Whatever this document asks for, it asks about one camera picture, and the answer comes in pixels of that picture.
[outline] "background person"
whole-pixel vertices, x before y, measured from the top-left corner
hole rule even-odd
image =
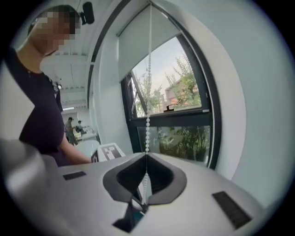
[[[65,128],[66,128],[66,131],[67,131],[67,138],[69,140],[69,143],[71,145],[78,145],[78,142],[76,140],[76,137],[74,135],[74,129],[75,127],[72,127],[72,121],[73,121],[73,118],[72,117],[69,117],[68,121],[65,123]]]
[[[81,133],[81,135],[83,135],[83,134],[86,134],[86,132],[83,130],[83,127],[82,127],[82,125],[81,125],[81,123],[82,123],[82,120],[79,120],[78,121],[78,131]]]

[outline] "security camera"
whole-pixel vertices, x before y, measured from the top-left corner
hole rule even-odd
[[[94,22],[94,14],[91,2],[85,2],[83,4],[83,12],[79,13],[82,19],[82,25],[92,24]]]

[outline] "roller blind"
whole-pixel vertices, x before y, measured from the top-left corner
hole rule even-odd
[[[150,8],[144,9],[119,37],[119,80],[148,55]],[[152,50],[179,34],[179,30],[158,9],[152,7]]]

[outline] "window glass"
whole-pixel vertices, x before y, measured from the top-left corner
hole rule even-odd
[[[207,164],[210,126],[150,127],[149,132],[150,152]],[[138,133],[142,151],[144,151],[146,127],[138,127]]]
[[[148,56],[134,68],[133,79],[138,83],[140,93],[145,101],[150,97],[151,113],[162,113],[166,106],[175,111],[201,107],[196,79],[189,60],[176,37],[170,39],[152,52],[152,78],[148,78]],[[132,80],[134,96],[136,96],[137,117],[145,113],[136,93]]]

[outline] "white wall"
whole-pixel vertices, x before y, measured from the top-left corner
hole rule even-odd
[[[82,126],[90,126],[90,115],[89,115],[89,109],[81,109],[78,111],[78,121],[81,120]]]
[[[158,2],[177,12],[177,17],[173,16],[198,42],[214,74],[223,123],[217,172],[268,206],[284,193],[295,165],[295,71],[281,36],[266,16],[247,1]],[[224,76],[220,74],[224,66],[221,59],[227,58],[226,54],[237,71],[235,84],[221,80],[235,74],[234,70],[224,71]],[[228,108],[236,107],[238,94],[232,92],[239,83],[247,119],[242,116],[246,133],[244,138],[239,136],[244,144],[236,147],[230,141],[241,130],[232,129],[228,120],[233,116],[234,125],[239,124],[241,109],[229,111]]]
[[[94,118],[94,111],[93,111],[93,104],[92,102],[92,96],[89,97],[89,118],[90,118],[90,126],[94,129],[94,123],[95,123],[95,118]]]
[[[107,33],[104,38],[93,80],[94,112],[101,143],[115,142],[126,155],[132,154],[118,78],[118,38],[114,33]]]

